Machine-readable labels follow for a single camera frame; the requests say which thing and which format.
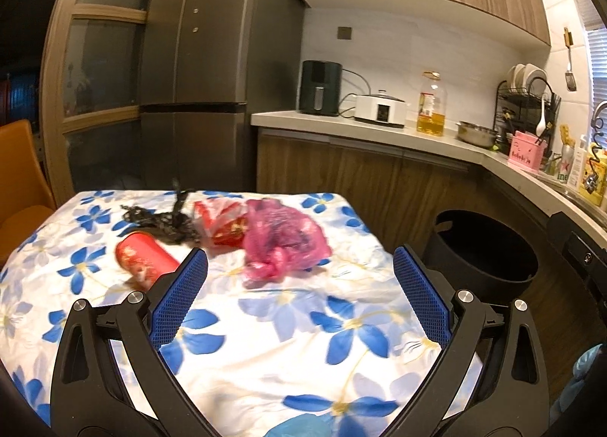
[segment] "countertop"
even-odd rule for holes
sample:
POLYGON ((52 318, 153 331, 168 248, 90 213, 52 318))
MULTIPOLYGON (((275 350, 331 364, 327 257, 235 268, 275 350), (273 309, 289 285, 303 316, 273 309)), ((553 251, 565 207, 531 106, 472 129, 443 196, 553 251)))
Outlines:
POLYGON ((508 163, 506 155, 471 146, 455 139, 452 135, 433 137, 420 134, 417 130, 408 127, 393 129, 356 122, 353 119, 306 115, 294 111, 255 114, 251 118, 251 123, 253 126, 268 129, 294 130, 387 144, 481 165, 519 191, 547 216, 563 211, 600 247, 607 247, 607 232, 567 199, 531 174, 508 163))

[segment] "white backsplash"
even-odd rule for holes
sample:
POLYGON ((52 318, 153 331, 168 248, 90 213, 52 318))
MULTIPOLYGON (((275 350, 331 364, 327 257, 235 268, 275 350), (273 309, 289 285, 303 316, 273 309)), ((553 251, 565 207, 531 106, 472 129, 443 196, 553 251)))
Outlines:
MULTIPOLYGON (((491 127, 495 91, 523 54, 482 36, 446 24, 358 9, 307 9, 302 60, 339 62, 365 76, 374 93, 386 90, 406 101, 408 118, 417 116, 423 71, 438 71, 447 89, 448 127, 465 120, 491 127), (353 29, 338 40, 338 27, 353 29)), ((344 73, 342 95, 365 92, 355 75, 344 73)), ((344 102, 343 108, 354 103, 344 102)))

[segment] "wall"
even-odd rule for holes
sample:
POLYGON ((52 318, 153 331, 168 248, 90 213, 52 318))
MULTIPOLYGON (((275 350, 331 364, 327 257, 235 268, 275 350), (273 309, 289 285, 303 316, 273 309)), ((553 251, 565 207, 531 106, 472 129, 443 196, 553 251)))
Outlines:
MULTIPOLYGON (((302 60, 331 60, 364 75, 374 93, 408 103, 415 120, 421 73, 440 72, 447 88, 447 121, 493 124, 495 90, 522 55, 502 44, 442 23, 357 9, 308 9, 302 60), (338 40, 338 27, 351 27, 352 39, 338 40)), ((364 84, 344 73, 342 93, 362 93, 364 84)), ((349 108, 354 103, 344 102, 349 108)))
MULTIPOLYGON (((558 124, 569 124, 571 136, 579 141, 581 134, 588 133, 590 121, 591 83, 588 63, 586 35, 582 27, 576 3, 574 0, 544 0, 550 42, 552 48, 546 53, 530 53, 526 61, 543 68, 548 75, 548 82, 562 98, 558 124), (563 29, 571 31, 574 47, 571 50, 573 72, 576 76, 577 91, 567 90, 565 70, 567 69, 568 54, 563 38, 563 29)), ((554 152, 561 149, 560 138, 555 140, 554 152)))
MULTIPOLYGON (((414 119, 421 72, 441 73, 448 91, 448 125, 458 120, 491 126, 495 89, 515 63, 534 63, 544 68, 562 98, 558 123, 569 124, 573 137, 587 132, 590 74, 585 33, 574 0, 544 0, 552 48, 518 53, 502 44, 415 17, 352 9, 308 9, 303 30, 302 60, 332 60, 368 78, 373 91, 384 89, 409 104, 414 119), (338 40, 337 28, 353 28, 351 41, 338 40), (574 74, 578 91, 567 91, 567 49, 563 28, 573 34, 574 74)), ((342 92, 362 92, 363 84, 345 73, 342 92)), ((353 103, 344 103, 344 108, 353 103)), ((560 151, 560 138, 554 146, 560 151)))

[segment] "blue gripper pad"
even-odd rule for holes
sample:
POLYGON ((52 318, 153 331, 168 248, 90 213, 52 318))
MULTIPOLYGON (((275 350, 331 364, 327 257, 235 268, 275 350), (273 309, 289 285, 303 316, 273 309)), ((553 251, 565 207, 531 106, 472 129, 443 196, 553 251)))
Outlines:
POLYGON ((428 339, 445 348, 451 339, 449 311, 428 278, 404 247, 394 253, 394 274, 428 339))
POLYGON ((170 343, 192 303, 206 280, 209 261, 204 250, 196 250, 186 257, 177 272, 179 276, 173 281, 165 296, 154 309, 150 340, 154 349, 170 343))

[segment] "dish rack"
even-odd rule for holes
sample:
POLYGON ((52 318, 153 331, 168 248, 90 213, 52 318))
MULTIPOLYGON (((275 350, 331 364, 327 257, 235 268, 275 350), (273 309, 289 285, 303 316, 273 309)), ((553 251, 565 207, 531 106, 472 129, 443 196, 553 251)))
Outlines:
MULTIPOLYGON (((552 123, 552 128, 546 130, 544 140, 547 142, 544 156, 549 156, 552 152, 552 143, 556 134, 556 121, 558 117, 558 109, 561 106, 561 97, 557 95, 550 84, 542 77, 534 77, 529 83, 529 87, 540 87, 540 83, 544 84, 550 92, 550 100, 546 101, 546 124, 552 123)), ((502 81, 497 87, 495 94, 495 115, 494 115, 494 130, 497 131, 497 146, 500 152, 509 155, 512 138, 508 138, 508 134, 520 130, 521 132, 531 132, 535 134, 535 128, 541 118, 541 96, 535 92, 545 92, 538 89, 535 92, 527 88, 508 88, 508 82, 502 81), (504 114, 508 112, 511 115, 510 123, 505 119, 504 114)))

